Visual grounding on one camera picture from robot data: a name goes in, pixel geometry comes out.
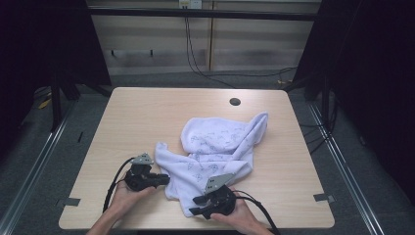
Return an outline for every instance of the crumpled cloth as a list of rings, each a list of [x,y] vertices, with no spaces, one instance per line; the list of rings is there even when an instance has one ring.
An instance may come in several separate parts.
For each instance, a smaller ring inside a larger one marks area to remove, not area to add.
[[[189,156],[168,151],[166,143],[156,145],[155,161],[161,172],[170,176],[165,187],[168,199],[178,199],[185,216],[190,208],[200,207],[193,198],[202,196],[208,179],[232,173],[233,184],[253,170],[254,145],[266,129],[268,113],[260,113],[250,122],[221,117],[191,118],[183,128],[181,142]]]

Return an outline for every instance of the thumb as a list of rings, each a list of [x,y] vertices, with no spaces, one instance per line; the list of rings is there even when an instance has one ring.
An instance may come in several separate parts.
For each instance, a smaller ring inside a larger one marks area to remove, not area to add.
[[[214,219],[216,221],[219,221],[219,222],[224,222],[224,223],[226,223],[227,220],[228,220],[228,217],[225,216],[225,215],[223,215],[223,214],[221,214],[221,213],[212,213],[210,215],[210,218],[212,218],[212,219]]]
[[[156,192],[155,187],[147,187],[147,188],[141,190],[140,194],[141,194],[142,197],[147,197],[147,196],[153,194],[154,192]]]

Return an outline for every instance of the finger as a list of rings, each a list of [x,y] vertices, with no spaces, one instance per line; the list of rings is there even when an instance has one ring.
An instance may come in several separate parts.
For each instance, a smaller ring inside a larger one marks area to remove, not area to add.
[[[248,207],[248,204],[247,204],[247,202],[245,202],[245,200],[243,200],[243,199],[238,199],[238,200],[236,200],[236,205],[235,205],[235,207],[236,208],[243,208],[243,207]]]
[[[126,175],[127,175],[127,171],[122,175],[120,180],[124,179]]]
[[[225,222],[227,221],[227,216],[221,214],[221,213],[212,213],[210,215],[210,218],[219,221],[219,222]]]
[[[125,180],[121,179],[116,183],[116,185],[127,186],[127,183],[125,183]]]
[[[241,196],[238,192],[236,192],[236,189],[233,186],[229,187],[229,189],[235,194],[235,196],[237,197]]]
[[[153,194],[154,192],[156,192],[156,188],[153,187],[153,186],[150,186],[150,187],[147,187],[147,188],[141,190],[140,192],[142,192],[142,194],[147,196],[147,195],[150,195],[150,194]]]

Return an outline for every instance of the metal rail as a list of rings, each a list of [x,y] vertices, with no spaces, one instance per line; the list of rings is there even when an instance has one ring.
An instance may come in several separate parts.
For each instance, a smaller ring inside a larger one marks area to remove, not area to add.
[[[61,138],[62,133],[64,132],[65,126],[67,125],[68,117],[73,109],[75,102],[71,102],[67,114],[64,116],[61,124],[57,127],[55,132],[51,132],[48,140],[43,146],[42,151],[36,159],[32,169],[26,176],[22,187],[20,188],[18,194],[16,195],[13,202],[7,208],[5,214],[0,220],[0,234],[1,235],[10,235],[13,233],[13,230],[16,227],[16,224],[21,217],[23,210],[30,199],[31,194],[33,193],[39,178],[46,167],[46,164],[49,162],[51,155],[55,149],[56,144]]]
[[[323,138],[326,140],[327,147],[329,148],[330,153],[333,156],[333,160],[339,168],[339,172],[342,175],[343,180],[345,181],[346,186],[348,188],[348,191],[350,192],[351,197],[354,199],[354,202],[356,203],[356,206],[364,222],[366,223],[366,226],[369,229],[370,234],[385,235],[381,227],[381,224],[378,221],[377,216],[370,207],[368,201],[366,200],[366,197],[364,196],[350,168],[348,167],[346,159],[340,151],[339,146],[337,145],[332,135],[329,134],[326,128],[324,127],[320,111],[318,110],[316,105],[310,105],[309,108],[314,117],[314,120],[319,126]]]
[[[195,10],[195,9],[148,9],[126,7],[99,7],[63,8],[38,7],[37,11],[46,11],[54,14],[89,14],[95,16],[130,16],[130,17],[177,17],[177,18],[216,18],[216,19],[252,19],[277,21],[314,22],[317,20],[335,20],[345,18],[340,15],[324,16],[309,13],[278,13],[278,12],[244,12],[223,10]]]

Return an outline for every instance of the wire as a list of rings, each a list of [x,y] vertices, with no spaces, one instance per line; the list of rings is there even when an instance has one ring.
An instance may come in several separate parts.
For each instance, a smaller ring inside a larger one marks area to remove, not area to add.
[[[219,80],[219,79],[214,79],[213,77],[214,76],[267,77],[267,76],[275,76],[275,75],[278,75],[279,78],[280,78],[279,79],[280,80],[280,87],[279,87],[279,89],[281,89],[281,87],[282,87],[282,76],[281,76],[281,74],[282,73],[285,73],[285,72],[288,72],[288,71],[291,71],[291,70],[294,70],[294,69],[297,68],[297,67],[283,68],[283,69],[279,70],[278,72],[269,73],[269,74],[242,74],[242,73],[205,74],[205,73],[203,73],[199,69],[198,64],[196,62],[195,54],[194,54],[194,51],[193,51],[192,38],[191,38],[191,35],[190,35],[190,24],[189,24],[189,19],[188,18],[185,18],[185,25],[186,25],[186,54],[187,54],[187,62],[189,64],[189,67],[190,67],[190,69],[195,74],[200,75],[200,76],[203,76],[203,77],[205,77],[207,79],[220,82],[220,83],[222,83],[224,85],[227,85],[227,86],[230,86],[232,88],[236,88],[235,86],[233,86],[233,85],[231,85],[229,83],[226,83],[226,82],[224,82],[222,80]],[[190,54],[192,55],[192,59],[193,59],[193,64],[195,65],[196,69],[193,68],[192,63],[191,63],[191,60],[190,60],[190,56],[189,56],[189,46],[190,46]]]
[[[193,44],[192,44],[192,39],[191,39],[191,36],[190,36],[190,25],[189,25],[189,19],[188,19],[188,18],[185,18],[185,19],[184,19],[184,22],[185,22],[185,24],[186,24],[186,55],[187,55],[187,62],[188,62],[188,64],[189,64],[190,69],[192,69],[192,71],[193,71],[195,74],[200,75],[200,76],[202,76],[202,77],[204,77],[204,78],[207,78],[207,79],[210,79],[210,80],[214,80],[214,81],[220,82],[220,83],[222,83],[222,84],[224,84],[224,85],[226,85],[226,86],[232,87],[232,88],[236,88],[235,86],[233,86],[233,85],[231,85],[231,84],[229,84],[229,83],[226,83],[226,82],[224,82],[224,81],[222,81],[222,80],[219,80],[219,79],[214,79],[214,78],[211,78],[211,77],[209,77],[209,76],[205,75],[205,74],[204,74],[204,73],[203,73],[203,72],[199,69],[198,64],[196,63],[195,54],[193,53]],[[192,63],[190,62],[190,57],[189,57],[189,45],[190,45],[190,51],[191,51],[191,54],[192,54],[192,58],[193,58],[193,62],[194,62],[194,64],[195,64],[196,70],[193,68]]]
[[[324,124],[301,124],[301,123],[299,123],[299,126],[302,126],[302,127],[321,127],[321,126],[324,126]]]
[[[233,190],[233,193],[237,192],[237,193],[243,193],[245,195],[247,195],[248,197],[241,197],[241,196],[237,196],[235,197],[236,199],[243,199],[243,200],[248,200],[252,203],[254,203],[257,207],[260,208],[260,210],[263,212],[263,214],[265,215],[266,219],[268,219],[269,224],[272,227],[272,230],[274,231],[274,234],[280,235],[280,232],[278,231],[277,226],[275,225],[274,221],[271,218],[271,215],[269,215],[268,211],[266,210],[266,208],[262,205],[261,202],[257,201],[253,196],[251,196],[250,194],[241,191],[241,190]]]
[[[316,131],[316,130],[317,130],[317,128],[313,128],[313,129],[311,129],[310,131],[306,132],[306,133],[303,135],[303,137],[305,137],[305,136],[307,136],[307,135],[311,134],[312,132],[314,132],[314,131]]]
[[[121,171],[122,171],[122,169],[125,167],[125,165],[127,165],[127,164],[128,164],[129,162],[131,162],[133,159],[134,159],[134,158],[131,158],[131,159],[129,159],[129,160],[127,160],[127,161],[125,161],[125,163],[123,163],[123,164],[121,165],[121,167],[119,168],[118,172],[116,173],[116,175],[115,175],[115,177],[114,177],[114,180],[113,180],[113,183],[111,184],[110,188],[108,189],[107,197],[106,197],[106,199],[105,199],[105,203],[104,203],[104,207],[103,207],[103,212],[104,212],[104,211],[106,211],[106,210],[107,210],[107,208],[108,208],[108,205],[109,205],[109,203],[110,203],[110,198],[111,198],[111,195],[113,194],[114,188],[116,187],[116,185],[117,185],[120,181],[122,181],[122,180],[123,180],[123,179],[121,179],[120,181],[116,182],[116,180],[118,179],[119,174],[121,173]]]
[[[275,225],[274,221],[272,220],[271,215],[269,215],[268,211],[262,205],[261,202],[255,200],[254,198],[249,198],[249,197],[236,197],[236,199],[248,200],[248,201],[254,203],[257,207],[259,207],[259,209],[263,212],[263,214],[265,215],[265,217],[268,220],[269,224],[271,225],[272,231],[274,232],[274,234],[280,235],[280,231],[278,231],[278,228]]]
[[[330,137],[332,137],[333,131],[335,130],[336,120],[337,120],[337,116],[338,116],[338,105],[339,105],[338,101],[337,101],[337,99],[335,99],[335,106],[333,107],[333,111],[332,111],[332,114],[330,116],[329,126],[328,127],[326,126],[328,128],[329,132],[327,133],[327,136],[313,150],[311,150],[309,152],[310,155],[312,155],[315,151],[317,151],[323,145],[323,143],[326,140],[328,140]],[[308,145],[310,143],[313,143],[313,142],[317,141],[319,138],[314,139],[312,141],[309,141],[306,144]]]

